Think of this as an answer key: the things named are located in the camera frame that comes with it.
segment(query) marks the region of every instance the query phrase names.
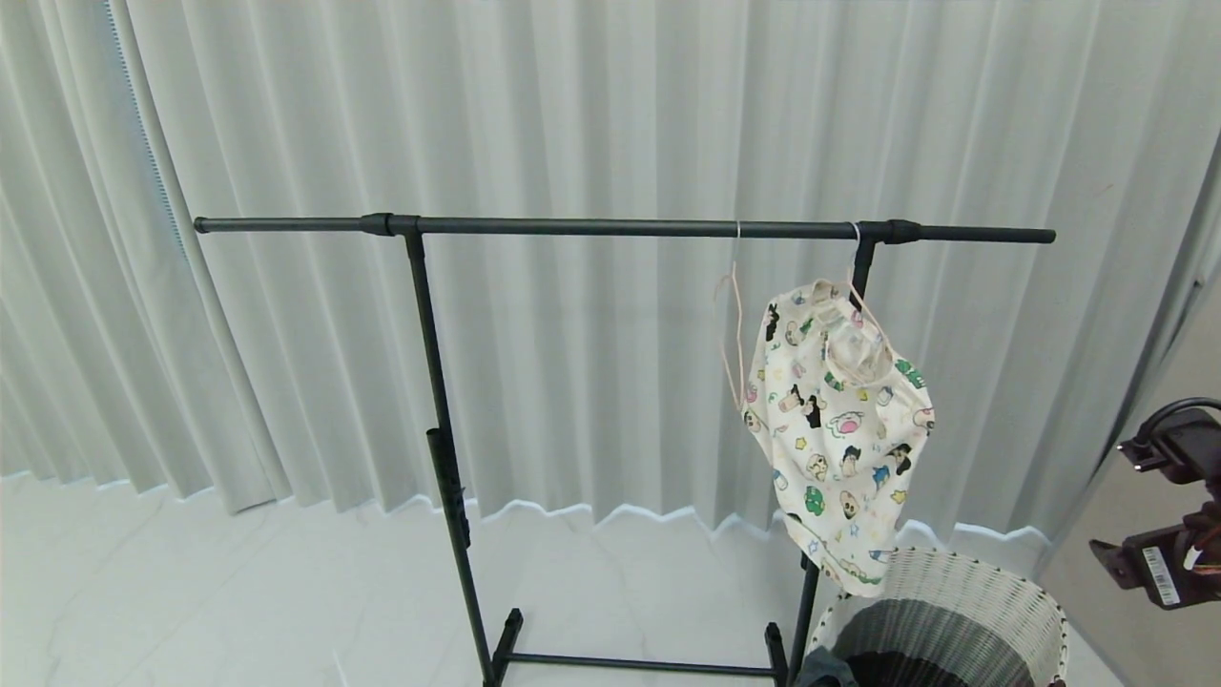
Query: blue zipper trim on curtain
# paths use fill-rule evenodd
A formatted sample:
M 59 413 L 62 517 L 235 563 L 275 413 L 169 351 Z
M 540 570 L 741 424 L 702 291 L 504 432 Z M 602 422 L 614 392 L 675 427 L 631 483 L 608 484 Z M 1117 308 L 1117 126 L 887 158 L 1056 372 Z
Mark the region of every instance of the blue zipper trim on curtain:
M 123 74 L 123 84 L 127 89 L 127 99 L 131 104 L 131 121 L 136 134 L 139 137 L 139 143 L 144 148 L 144 156 L 148 159 L 148 168 L 153 174 L 153 184 L 156 187 L 156 196 L 161 203 L 161 214 L 165 216 L 166 225 L 173 232 L 173 239 L 178 244 L 178 253 L 182 259 L 187 260 L 187 248 L 182 243 L 182 234 L 178 232 L 178 222 L 173 218 L 173 206 L 170 204 L 170 193 L 165 189 L 165 179 L 161 177 L 161 168 L 156 164 L 156 157 L 153 155 L 153 145 L 149 144 L 148 132 L 144 129 L 144 121 L 140 118 L 140 106 L 139 100 L 136 99 L 136 87 L 132 84 L 132 72 L 127 67 L 127 57 L 123 55 L 123 44 L 118 40 L 118 27 L 115 24 L 115 11 L 110 6 L 111 0 L 105 0 L 103 6 L 106 9 L 106 23 L 110 28 L 110 46 L 111 55 L 115 63 L 118 66 L 118 71 Z

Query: white marble floor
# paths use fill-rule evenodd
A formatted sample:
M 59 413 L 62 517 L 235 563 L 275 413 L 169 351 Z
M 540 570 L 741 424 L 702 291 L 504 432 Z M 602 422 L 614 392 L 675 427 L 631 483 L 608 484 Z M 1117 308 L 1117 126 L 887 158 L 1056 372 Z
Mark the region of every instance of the white marble floor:
M 230 517 L 127 486 L 2 484 L 5 687 L 479 685 L 443 519 L 269 505 Z M 692 517 L 514 508 L 477 523 L 471 556 L 491 643 L 512 606 L 519 650 L 764 665 L 801 584 L 780 534 Z M 1070 685 L 1118 681 L 1079 639 Z M 514 665 L 508 685 L 764 681 Z

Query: laundry basket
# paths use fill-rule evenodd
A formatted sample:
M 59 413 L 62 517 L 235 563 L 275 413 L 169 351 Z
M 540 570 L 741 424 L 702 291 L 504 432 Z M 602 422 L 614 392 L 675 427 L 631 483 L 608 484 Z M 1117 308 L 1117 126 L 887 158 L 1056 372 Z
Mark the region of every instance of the laundry basket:
M 890 554 L 882 597 L 840 595 L 807 654 L 825 647 L 861 687 L 1045 687 L 1062 680 L 1068 621 L 1038 586 L 949 552 Z

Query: white patterned garment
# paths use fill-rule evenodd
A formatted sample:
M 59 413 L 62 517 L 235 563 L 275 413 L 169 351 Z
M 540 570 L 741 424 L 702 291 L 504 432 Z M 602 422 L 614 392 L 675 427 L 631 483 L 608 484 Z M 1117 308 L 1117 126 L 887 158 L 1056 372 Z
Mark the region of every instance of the white patterned garment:
M 933 409 L 850 293 L 819 279 L 768 303 L 741 411 L 789 537 L 845 592 L 877 597 Z

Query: barcode label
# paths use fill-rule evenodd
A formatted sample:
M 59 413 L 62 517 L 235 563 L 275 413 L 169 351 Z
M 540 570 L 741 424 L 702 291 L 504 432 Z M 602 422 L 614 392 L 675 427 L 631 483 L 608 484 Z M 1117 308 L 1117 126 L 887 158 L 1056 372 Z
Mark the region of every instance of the barcode label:
M 1142 549 L 1140 553 L 1144 554 L 1145 563 L 1149 564 L 1149 574 L 1153 575 L 1153 583 L 1158 586 L 1161 605 L 1177 606 L 1182 599 L 1178 598 L 1178 589 L 1175 588 L 1175 581 L 1170 577 L 1170 569 L 1166 567 L 1166 559 L 1161 556 L 1161 549 L 1149 547 Z

